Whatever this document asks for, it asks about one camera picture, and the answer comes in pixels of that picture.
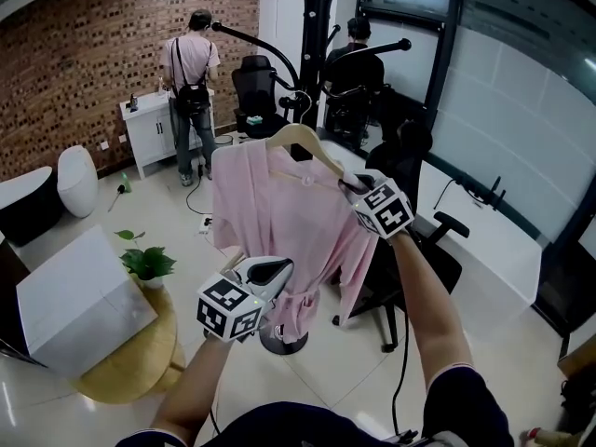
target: person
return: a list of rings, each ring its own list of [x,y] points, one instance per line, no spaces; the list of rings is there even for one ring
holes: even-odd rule
[[[512,447],[508,420],[472,367],[466,336],[449,294],[408,232],[400,232],[389,241],[397,258],[427,385],[423,437],[449,436],[453,440],[449,445],[453,447]],[[194,445],[210,415],[218,381],[232,348],[232,344],[208,337],[166,396],[151,428],[122,440],[117,447]],[[282,402],[242,415],[206,445],[381,447],[390,444],[372,438],[350,420],[331,411]]]
[[[190,85],[206,86],[206,79],[215,82],[219,78],[217,67],[220,58],[217,47],[207,38],[212,16],[208,10],[194,12],[188,22],[188,33],[166,42],[160,63],[164,67],[163,79],[166,88],[171,88],[169,111],[176,142],[178,171],[183,186],[193,183],[193,170],[189,152],[190,121],[195,126],[196,135],[203,143],[203,156],[208,179],[211,179],[211,155],[215,150],[215,140],[211,130],[210,108],[206,105],[198,114],[185,115],[176,101],[175,95],[184,86],[184,77]],[[181,58],[178,59],[178,48]]]
[[[350,149],[359,149],[371,111],[371,96],[379,94],[383,88],[385,66],[376,55],[363,56],[358,61],[338,61],[348,53],[368,47],[371,24],[363,17],[356,17],[347,23],[347,33],[348,45],[333,50],[325,61],[325,86],[331,94],[340,94],[360,86],[364,86],[368,92],[341,101],[329,98],[326,132],[321,135],[325,139],[345,144]]]

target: white box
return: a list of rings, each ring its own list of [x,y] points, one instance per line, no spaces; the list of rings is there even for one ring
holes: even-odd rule
[[[33,359],[78,378],[157,314],[96,225],[17,287]]]

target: chair armrest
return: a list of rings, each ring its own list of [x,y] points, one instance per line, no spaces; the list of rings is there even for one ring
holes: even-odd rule
[[[463,238],[469,237],[469,228],[467,228],[451,215],[447,215],[445,212],[436,212],[435,220],[440,222],[440,226],[432,234],[430,234],[430,237],[428,237],[428,241],[430,243],[437,243],[450,230],[453,230],[456,234],[461,235]]]

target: pink shirt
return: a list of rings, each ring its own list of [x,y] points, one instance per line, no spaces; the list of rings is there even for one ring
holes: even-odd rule
[[[174,76],[176,88],[180,90],[184,86],[183,73],[178,61],[178,53],[174,42],[176,38],[171,38],[166,42],[161,52],[159,63],[162,66],[171,68],[171,59],[174,58]],[[178,39],[180,45],[180,57],[183,61],[184,75],[189,85],[195,85],[207,72],[207,68],[213,68],[220,64],[217,47],[207,38],[197,34],[186,34]]]
[[[296,162],[265,140],[213,154],[215,246],[240,246],[249,256],[283,256],[293,274],[267,315],[284,325],[284,341],[304,336],[317,313],[318,286],[341,270],[343,323],[352,311],[376,247],[377,236],[358,223],[337,186],[337,176],[317,159]]]

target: jeans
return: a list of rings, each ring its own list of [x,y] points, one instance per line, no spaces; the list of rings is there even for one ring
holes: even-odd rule
[[[174,132],[174,141],[176,142],[176,153],[178,157],[178,171],[182,175],[191,175],[193,168],[191,166],[191,154],[189,150],[190,142],[190,120],[193,120],[196,135],[203,142],[203,157],[208,169],[211,168],[211,156],[216,149],[215,138],[211,132],[211,116],[209,106],[201,113],[192,116],[183,116],[178,113],[176,100],[169,100],[169,114],[171,126]]]

